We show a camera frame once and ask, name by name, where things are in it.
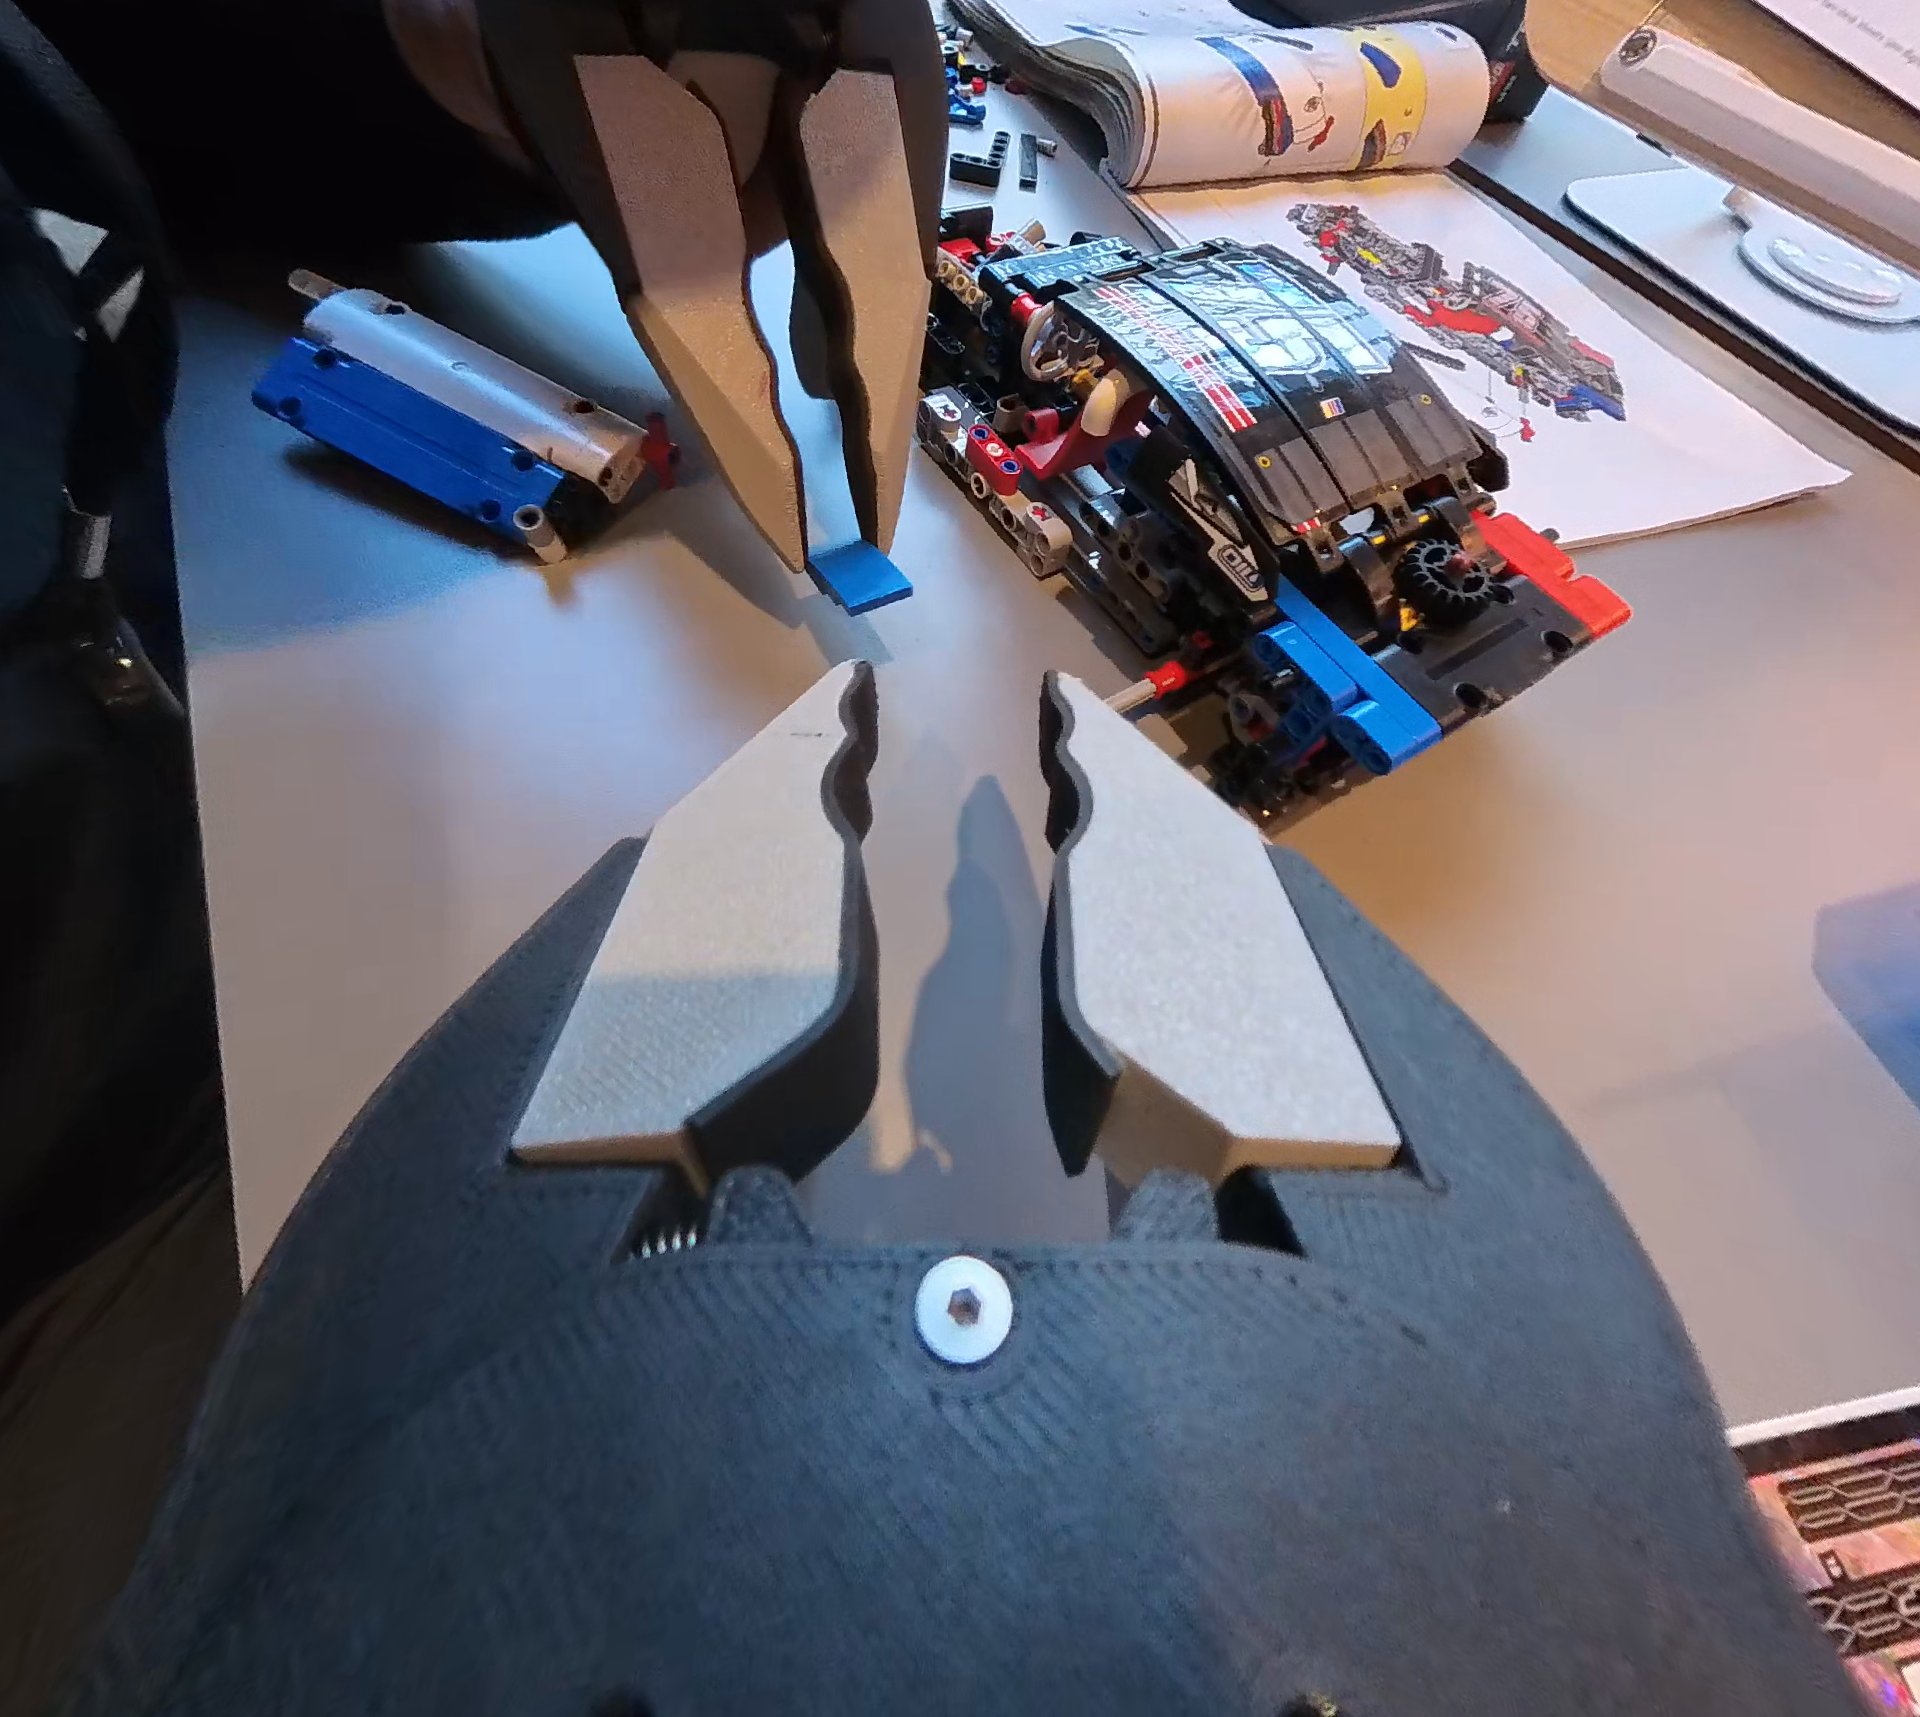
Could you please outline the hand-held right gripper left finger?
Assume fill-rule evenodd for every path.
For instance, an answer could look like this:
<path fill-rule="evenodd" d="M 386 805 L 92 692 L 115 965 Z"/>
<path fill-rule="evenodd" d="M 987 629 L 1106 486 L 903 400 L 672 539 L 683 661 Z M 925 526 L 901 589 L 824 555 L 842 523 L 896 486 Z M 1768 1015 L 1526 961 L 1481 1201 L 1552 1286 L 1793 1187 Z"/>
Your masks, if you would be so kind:
<path fill-rule="evenodd" d="M 862 862 L 873 666 L 818 678 L 645 834 L 556 1027 L 509 1150 L 711 1188 L 800 1181 L 878 1075 L 878 934 Z"/>

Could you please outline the blue storage bin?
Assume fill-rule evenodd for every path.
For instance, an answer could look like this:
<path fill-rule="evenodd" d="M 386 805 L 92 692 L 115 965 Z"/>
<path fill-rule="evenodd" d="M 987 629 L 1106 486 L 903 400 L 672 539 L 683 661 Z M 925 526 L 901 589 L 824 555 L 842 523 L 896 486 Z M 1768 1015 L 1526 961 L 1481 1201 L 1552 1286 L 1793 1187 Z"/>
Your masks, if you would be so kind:
<path fill-rule="evenodd" d="M 1824 906 L 1812 972 L 1893 1084 L 1918 1101 L 1918 885 Z"/>

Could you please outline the pile of loose brick parts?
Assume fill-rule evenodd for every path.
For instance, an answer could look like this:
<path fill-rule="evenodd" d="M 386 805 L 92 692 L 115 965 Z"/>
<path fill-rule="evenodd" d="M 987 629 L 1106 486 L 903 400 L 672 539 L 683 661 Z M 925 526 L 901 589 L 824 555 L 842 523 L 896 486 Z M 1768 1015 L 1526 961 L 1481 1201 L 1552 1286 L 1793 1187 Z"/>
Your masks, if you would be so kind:
<path fill-rule="evenodd" d="M 1008 170 L 1019 191 L 1037 191 L 1060 152 L 1058 128 L 1011 65 L 948 15 L 934 20 L 946 83 L 948 183 L 995 191 Z"/>

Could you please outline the person's left hand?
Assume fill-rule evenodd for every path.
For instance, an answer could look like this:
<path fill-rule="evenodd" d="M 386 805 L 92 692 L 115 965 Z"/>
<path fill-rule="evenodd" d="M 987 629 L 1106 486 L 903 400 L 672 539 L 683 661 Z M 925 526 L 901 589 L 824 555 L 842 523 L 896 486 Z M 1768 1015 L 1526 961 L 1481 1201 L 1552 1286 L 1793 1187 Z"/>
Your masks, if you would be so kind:
<path fill-rule="evenodd" d="M 476 0 L 380 0 L 396 52 L 428 98 L 516 170 L 532 160 L 496 95 Z"/>

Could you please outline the blue and white brick panel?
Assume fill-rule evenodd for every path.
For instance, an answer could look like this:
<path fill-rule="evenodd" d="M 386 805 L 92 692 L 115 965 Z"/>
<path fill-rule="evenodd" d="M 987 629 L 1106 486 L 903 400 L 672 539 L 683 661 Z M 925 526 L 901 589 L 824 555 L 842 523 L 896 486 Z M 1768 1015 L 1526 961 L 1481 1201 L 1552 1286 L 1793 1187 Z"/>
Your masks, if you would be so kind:
<path fill-rule="evenodd" d="M 661 415 L 634 422 L 376 290 L 300 266 L 288 285 L 300 333 L 254 406 L 541 564 L 674 486 Z"/>

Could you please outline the white printed instruction sheet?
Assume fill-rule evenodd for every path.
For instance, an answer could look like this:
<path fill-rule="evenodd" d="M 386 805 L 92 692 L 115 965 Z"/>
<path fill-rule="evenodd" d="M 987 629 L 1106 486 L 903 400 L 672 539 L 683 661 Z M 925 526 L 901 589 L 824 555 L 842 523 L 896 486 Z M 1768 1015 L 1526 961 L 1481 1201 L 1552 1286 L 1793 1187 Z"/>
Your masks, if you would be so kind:
<path fill-rule="evenodd" d="M 1130 194 L 1167 245 L 1324 275 L 1505 456 L 1500 504 L 1567 547 L 1785 504 L 1849 474 L 1670 355 L 1448 171 Z"/>

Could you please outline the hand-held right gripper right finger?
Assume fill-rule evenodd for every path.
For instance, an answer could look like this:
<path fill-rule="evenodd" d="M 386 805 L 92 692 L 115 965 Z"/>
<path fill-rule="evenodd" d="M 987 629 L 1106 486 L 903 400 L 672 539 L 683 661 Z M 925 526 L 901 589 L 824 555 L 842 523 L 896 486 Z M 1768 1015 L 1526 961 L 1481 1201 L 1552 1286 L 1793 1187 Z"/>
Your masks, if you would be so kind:
<path fill-rule="evenodd" d="M 1066 1175 L 1375 1172 L 1402 1131 L 1255 829 L 1051 671 L 1041 1097 Z"/>

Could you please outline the blue smooth tile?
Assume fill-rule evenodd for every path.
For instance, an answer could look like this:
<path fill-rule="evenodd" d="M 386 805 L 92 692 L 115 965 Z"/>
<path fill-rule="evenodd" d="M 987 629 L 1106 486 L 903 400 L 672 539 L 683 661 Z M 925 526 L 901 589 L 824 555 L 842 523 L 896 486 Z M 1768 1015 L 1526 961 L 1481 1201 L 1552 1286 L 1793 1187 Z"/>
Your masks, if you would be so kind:
<path fill-rule="evenodd" d="M 852 616 L 913 594 L 911 581 L 886 553 L 865 540 L 812 551 L 804 570 L 820 594 Z"/>

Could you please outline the holographic sticker sheet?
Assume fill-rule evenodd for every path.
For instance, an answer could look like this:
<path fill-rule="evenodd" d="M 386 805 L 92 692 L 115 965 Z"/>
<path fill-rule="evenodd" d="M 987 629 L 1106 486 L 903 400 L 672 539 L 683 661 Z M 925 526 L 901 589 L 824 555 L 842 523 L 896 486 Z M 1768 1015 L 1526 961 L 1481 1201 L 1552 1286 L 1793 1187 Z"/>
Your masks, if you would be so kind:
<path fill-rule="evenodd" d="M 1918 1710 L 1918 1388 L 1732 1427 L 1765 1536 L 1862 1703 Z"/>

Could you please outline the person's left forearm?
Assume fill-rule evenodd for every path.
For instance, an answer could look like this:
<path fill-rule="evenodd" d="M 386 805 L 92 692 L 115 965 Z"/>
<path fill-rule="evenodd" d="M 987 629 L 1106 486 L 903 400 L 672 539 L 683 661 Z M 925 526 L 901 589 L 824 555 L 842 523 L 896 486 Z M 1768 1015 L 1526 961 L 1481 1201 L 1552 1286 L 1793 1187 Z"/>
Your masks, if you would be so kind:
<path fill-rule="evenodd" d="M 380 0 L 12 0 L 123 136 L 179 250 L 358 252 L 570 222 L 442 111 Z"/>

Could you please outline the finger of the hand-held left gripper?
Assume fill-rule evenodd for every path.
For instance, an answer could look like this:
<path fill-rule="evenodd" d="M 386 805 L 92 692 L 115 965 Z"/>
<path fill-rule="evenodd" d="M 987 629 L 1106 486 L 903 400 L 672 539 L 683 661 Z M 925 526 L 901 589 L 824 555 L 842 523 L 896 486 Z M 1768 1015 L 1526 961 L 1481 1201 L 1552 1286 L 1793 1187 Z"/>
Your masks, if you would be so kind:
<path fill-rule="evenodd" d="M 786 224 L 820 321 L 812 362 L 858 539 L 880 555 L 899 526 L 931 290 L 897 93 L 890 72 L 837 67 L 786 100 Z"/>
<path fill-rule="evenodd" d="M 750 295 L 724 122 L 640 53 L 577 56 L 593 142 L 636 270 L 625 314 L 732 497 L 792 572 L 805 567 L 800 453 Z"/>

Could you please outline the grey desk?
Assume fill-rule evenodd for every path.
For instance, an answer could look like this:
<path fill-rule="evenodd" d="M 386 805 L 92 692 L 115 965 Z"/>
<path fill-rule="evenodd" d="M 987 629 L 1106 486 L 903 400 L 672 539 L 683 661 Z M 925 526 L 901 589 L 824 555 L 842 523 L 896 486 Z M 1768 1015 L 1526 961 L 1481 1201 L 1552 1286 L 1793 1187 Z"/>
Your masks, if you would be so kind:
<path fill-rule="evenodd" d="M 924 455 L 909 600 L 849 618 L 697 470 L 541 570 L 258 415 L 293 264 L 582 395 L 657 387 L 576 234 L 185 264 L 167 430 L 237 1272 L 419 1034 L 612 840 L 831 663 L 876 665 L 880 1081 L 804 1187 L 840 1242 L 1106 1225 L 1041 1102 L 1049 668 L 1121 652 Z M 1818 969 L 1915 887 L 1915 477 L 1648 300 L 1596 290 L 1848 479 L 1584 553 L 1597 648 L 1285 840 L 1534 1083 L 1653 1258 L 1733 1424 L 1915 1385 L 1915 1104 Z"/>

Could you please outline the black toy brick race car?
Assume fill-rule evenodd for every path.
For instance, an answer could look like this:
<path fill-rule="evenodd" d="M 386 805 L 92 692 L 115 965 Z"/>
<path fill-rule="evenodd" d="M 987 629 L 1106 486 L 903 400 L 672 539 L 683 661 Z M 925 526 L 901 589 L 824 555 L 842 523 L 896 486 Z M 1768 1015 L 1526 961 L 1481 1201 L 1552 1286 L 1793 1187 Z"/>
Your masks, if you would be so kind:
<path fill-rule="evenodd" d="M 1274 834 L 1632 608 L 1500 506 L 1508 456 L 1278 246 L 938 222 L 916 437 L 1043 584 L 1143 657 L 1111 699 Z"/>

